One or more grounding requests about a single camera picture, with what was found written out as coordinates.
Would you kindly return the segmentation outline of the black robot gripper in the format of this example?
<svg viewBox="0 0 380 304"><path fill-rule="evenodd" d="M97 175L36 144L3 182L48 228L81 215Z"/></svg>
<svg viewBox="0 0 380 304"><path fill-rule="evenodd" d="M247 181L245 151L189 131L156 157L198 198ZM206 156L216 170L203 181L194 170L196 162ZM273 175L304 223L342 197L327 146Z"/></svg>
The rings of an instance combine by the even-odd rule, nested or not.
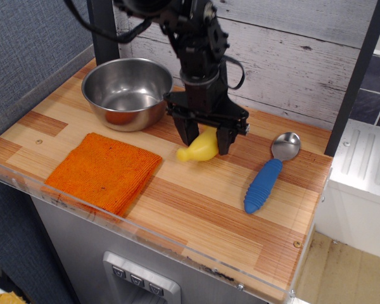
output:
<svg viewBox="0 0 380 304"><path fill-rule="evenodd" d="M249 131L248 111L231 101L222 77L204 82L186 82L184 91L164 95L174 125L186 146L199 136L198 124L217 128L219 155L227 155L238 134Z"/></svg>

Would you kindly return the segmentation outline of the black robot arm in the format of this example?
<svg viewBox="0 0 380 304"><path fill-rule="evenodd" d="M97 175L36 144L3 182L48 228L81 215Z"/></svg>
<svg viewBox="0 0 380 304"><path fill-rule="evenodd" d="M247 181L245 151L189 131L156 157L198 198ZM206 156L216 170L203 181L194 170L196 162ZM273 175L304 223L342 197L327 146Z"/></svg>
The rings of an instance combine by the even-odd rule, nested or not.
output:
<svg viewBox="0 0 380 304"><path fill-rule="evenodd" d="M239 62L225 55L228 33L211 1L114 1L119 10L141 18L130 32L135 37L151 23L159 24L180 61L185 89L165 94L167 113L185 145L199 135L199 124L214 127L218 152L226 155L236 136L249 131L249 113L230 100L227 63Z"/></svg>

